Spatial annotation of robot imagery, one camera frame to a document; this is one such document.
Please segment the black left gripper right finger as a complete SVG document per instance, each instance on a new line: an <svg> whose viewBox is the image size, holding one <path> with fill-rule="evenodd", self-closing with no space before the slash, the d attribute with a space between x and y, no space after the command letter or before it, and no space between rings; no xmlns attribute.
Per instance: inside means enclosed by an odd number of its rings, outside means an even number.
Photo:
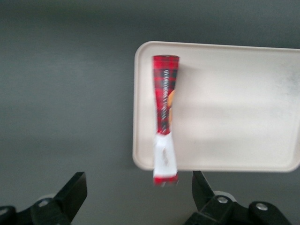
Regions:
<svg viewBox="0 0 300 225"><path fill-rule="evenodd" d="M237 203L225 192L213 191L201 171L193 171L192 194L197 212L193 225L290 225L291 222L273 204L254 201L248 207Z"/></svg>

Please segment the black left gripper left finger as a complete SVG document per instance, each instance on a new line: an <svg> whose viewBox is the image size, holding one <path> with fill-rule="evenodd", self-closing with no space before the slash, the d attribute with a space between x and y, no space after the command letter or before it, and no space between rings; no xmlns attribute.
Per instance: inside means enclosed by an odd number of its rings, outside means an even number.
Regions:
<svg viewBox="0 0 300 225"><path fill-rule="evenodd" d="M14 206L1 206L2 225L70 225L87 197L86 174L77 172L54 196L36 201L17 212Z"/></svg>

